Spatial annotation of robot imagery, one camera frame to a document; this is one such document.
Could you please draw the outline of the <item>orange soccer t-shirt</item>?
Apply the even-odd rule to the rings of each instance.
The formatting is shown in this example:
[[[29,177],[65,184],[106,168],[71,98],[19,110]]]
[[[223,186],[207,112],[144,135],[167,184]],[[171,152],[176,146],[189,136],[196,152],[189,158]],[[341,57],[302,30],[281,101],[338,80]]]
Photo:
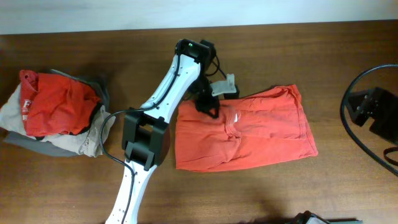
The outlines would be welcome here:
[[[318,155],[296,85],[275,86],[237,100],[222,100],[218,118],[178,107],[175,163],[180,170],[251,169]]]

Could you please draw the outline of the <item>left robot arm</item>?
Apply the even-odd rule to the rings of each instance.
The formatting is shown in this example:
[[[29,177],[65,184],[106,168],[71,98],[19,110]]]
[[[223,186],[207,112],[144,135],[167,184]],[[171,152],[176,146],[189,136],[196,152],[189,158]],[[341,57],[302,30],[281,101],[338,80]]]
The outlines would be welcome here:
[[[170,120],[186,92],[194,95],[194,106],[199,112],[218,117],[220,101],[213,96],[206,75],[215,58],[213,43],[179,40],[172,64],[156,91],[140,108],[123,110],[124,160],[112,160],[123,165],[124,173],[106,224],[137,223],[149,179],[170,148]]]

